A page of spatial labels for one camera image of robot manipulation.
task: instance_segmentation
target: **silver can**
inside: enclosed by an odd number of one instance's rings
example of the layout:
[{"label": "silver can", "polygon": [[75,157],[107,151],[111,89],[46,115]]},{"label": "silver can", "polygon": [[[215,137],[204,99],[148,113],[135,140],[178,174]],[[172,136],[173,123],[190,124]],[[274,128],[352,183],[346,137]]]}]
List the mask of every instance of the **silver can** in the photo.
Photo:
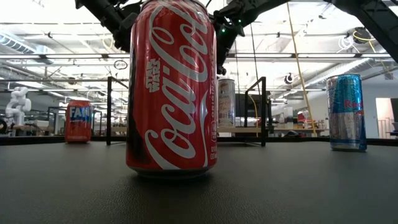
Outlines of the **silver can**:
[{"label": "silver can", "polygon": [[330,146],[339,151],[365,151],[366,133],[361,77],[343,74],[326,80]]},{"label": "silver can", "polygon": [[235,127],[235,81],[218,80],[218,126]]}]

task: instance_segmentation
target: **white can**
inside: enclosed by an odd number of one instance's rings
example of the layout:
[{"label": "white can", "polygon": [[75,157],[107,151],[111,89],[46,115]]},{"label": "white can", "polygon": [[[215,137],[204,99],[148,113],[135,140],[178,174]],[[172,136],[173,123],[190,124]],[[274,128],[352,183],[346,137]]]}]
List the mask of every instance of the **white can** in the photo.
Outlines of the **white can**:
[{"label": "white can", "polygon": [[218,80],[218,126],[235,127],[235,81]]}]

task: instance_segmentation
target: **soda can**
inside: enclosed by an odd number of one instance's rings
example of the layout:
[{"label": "soda can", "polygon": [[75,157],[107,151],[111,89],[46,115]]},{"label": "soda can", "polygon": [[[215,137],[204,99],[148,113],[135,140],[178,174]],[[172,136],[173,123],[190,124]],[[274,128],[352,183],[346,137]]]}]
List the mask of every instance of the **soda can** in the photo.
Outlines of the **soda can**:
[{"label": "soda can", "polygon": [[181,179],[217,162],[216,36],[192,0],[150,0],[132,27],[126,163]]},{"label": "soda can", "polygon": [[218,127],[235,127],[235,81],[218,80]]},{"label": "soda can", "polygon": [[72,100],[67,108],[65,127],[66,142],[88,142],[91,140],[93,112],[89,101]]},{"label": "soda can", "polygon": [[366,133],[361,76],[344,74],[326,80],[330,146],[336,151],[365,151]]}]

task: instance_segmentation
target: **blue and silver can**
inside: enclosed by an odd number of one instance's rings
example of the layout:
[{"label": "blue and silver can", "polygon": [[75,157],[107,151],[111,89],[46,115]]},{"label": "blue and silver can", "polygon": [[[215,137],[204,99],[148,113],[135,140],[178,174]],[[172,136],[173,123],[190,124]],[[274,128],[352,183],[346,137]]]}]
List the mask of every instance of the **blue and silver can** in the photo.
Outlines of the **blue and silver can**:
[{"label": "blue and silver can", "polygon": [[365,151],[366,133],[361,77],[343,74],[326,80],[330,146],[336,151]]}]

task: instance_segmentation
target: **red soda can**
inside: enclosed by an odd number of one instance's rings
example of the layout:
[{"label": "red soda can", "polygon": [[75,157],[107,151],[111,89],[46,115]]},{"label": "red soda can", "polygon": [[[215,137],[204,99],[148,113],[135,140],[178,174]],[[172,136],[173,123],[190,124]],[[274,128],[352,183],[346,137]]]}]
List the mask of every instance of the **red soda can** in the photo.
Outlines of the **red soda can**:
[{"label": "red soda can", "polygon": [[91,139],[92,109],[89,101],[72,100],[67,108],[66,142],[88,142]]},{"label": "red soda can", "polygon": [[150,0],[132,28],[127,165],[187,178],[217,162],[216,35],[193,0]]}]

